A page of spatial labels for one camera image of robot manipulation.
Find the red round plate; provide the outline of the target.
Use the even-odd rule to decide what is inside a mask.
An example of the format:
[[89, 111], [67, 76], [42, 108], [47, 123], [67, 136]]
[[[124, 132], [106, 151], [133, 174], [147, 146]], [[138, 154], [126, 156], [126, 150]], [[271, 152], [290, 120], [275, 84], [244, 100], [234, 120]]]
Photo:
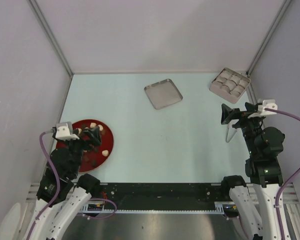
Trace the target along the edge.
[[[81, 166], [79, 168], [79, 174], [85, 174], [92, 170], [100, 167], [110, 156], [113, 147], [114, 147], [114, 136], [111, 129], [102, 121], [95, 119], [83, 119], [72, 124], [74, 129], [85, 129], [90, 127], [91, 123], [96, 123], [96, 126], [100, 127], [100, 136], [101, 136], [101, 146], [95, 147], [90, 152], [84, 152], [83, 158], [81, 162]], [[102, 151], [108, 150], [109, 155], [103, 156]]]

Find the pink square tin box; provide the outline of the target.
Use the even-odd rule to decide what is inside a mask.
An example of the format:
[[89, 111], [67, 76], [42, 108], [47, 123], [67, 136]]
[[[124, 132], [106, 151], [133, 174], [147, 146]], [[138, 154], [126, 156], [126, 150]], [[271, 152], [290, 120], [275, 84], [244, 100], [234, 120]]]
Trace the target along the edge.
[[224, 68], [211, 82], [209, 90], [231, 104], [236, 104], [242, 97], [251, 80], [234, 70]]

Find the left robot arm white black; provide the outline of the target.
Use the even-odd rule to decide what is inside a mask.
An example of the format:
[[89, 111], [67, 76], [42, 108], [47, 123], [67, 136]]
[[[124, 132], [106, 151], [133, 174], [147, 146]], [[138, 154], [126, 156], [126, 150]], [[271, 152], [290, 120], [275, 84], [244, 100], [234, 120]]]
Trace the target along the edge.
[[[65, 147], [48, 153], [42, 140], [46, 134], [52, 134]], [[39, 137], [47, 167], [39, 183], [29, 225], [21, 238], [60, 240], [79, 210], [102, 193], [99, 179], [88, 173], [78, 175], [84, 153], [101, 146], [101, 131], [95, 123], [84, 129], [73, 129], [70, 122], [63, 122]]]

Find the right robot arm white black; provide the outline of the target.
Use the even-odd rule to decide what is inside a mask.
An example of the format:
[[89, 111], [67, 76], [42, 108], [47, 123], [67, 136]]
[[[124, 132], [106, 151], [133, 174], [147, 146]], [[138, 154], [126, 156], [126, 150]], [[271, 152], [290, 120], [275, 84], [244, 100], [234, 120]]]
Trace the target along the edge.
[[276, 102], [245, 103], [245, 111], [221, 105], [221, 124], [241, 129], [249, 158], [245, 162], [245, 174], [256, 193], [258, 206], [251, 200], [250, 191], [242, 176], [225, 176], [220, 194], [233, 201], [238, 210], [243, 233], [249, 240], [288, 240], [283, 191], [300, 173], [300, 168], [287, 180], [282, 177], [278, 155], [284, 150], [285, 135], [275, 127], [263, 128], [263, 120], [270, 115], [281, 114], [300, 121], [300, 118], [278, 110]]

